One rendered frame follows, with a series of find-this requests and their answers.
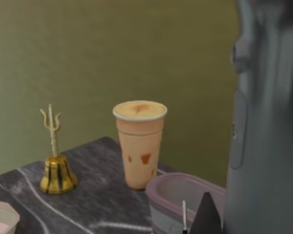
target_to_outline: brown spot on cup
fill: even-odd
[[[134,111],[136,111],[136,115],[137,115],[140,111],[147,110],[148,108],[149,108],[148,105],[146,105],[146,104],[141,104],[141,105],[134,106],[132,109],[133,109]]]
[[[141,161],[144,165],[148,164],[148,161],[150,160],[151,154],[146,154],[141,156]]]

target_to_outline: olive green wall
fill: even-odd
[[[229,0],[0,0],[0,173],[50,154],[48,103],[66,150],[149,99],[169,109],[162,162],[225,185],[236,32]]]

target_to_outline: bell body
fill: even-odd
[[[45,161],[44,175],[40,189],[47,194],[64,194],[78,184],[65,155],[50,156]]]
[[[238,0],[224,234],[293,234],[293,0]]]

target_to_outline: table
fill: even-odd
[[[129,189],[119,144],[108,137],[65,151],[80,183],[63,195],[40,191],[44,161],[0,175],[0,201],[21,216],[16,234],[150,233],[144,192]],[[159,172],[173,172],[160,164]]]

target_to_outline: cup rim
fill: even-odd
[[[132,103],[132,102],[138,102],[138,101],[147,101],[147,100],[125,101],[125,102],[122,102],[122,103],[117,104],[116,106],[118,106],[120,104],[124,104],[124,103]],[[152,116],[152,117],[126,117],[126,116],[123,116],[123,115],[118,114],[115,111],[116,106],[114,106],[114,108],[113,108],[113,115],[116,118],[120,119],[120,120],[125,120],[125,121],[130,121],[130,122],[144,122],[144,121],[158,120],[160,118],[163,118],[167,114],[167,106],[165,106],[164,104],[159,103],[159,102],[156,102],[156,101],[147,101],[147,102],[154,102],[154,103],[157,103],[157,104],[162,105],[164,107],[164,112],[161,113],[161,114],[159,114],[159,115]]]

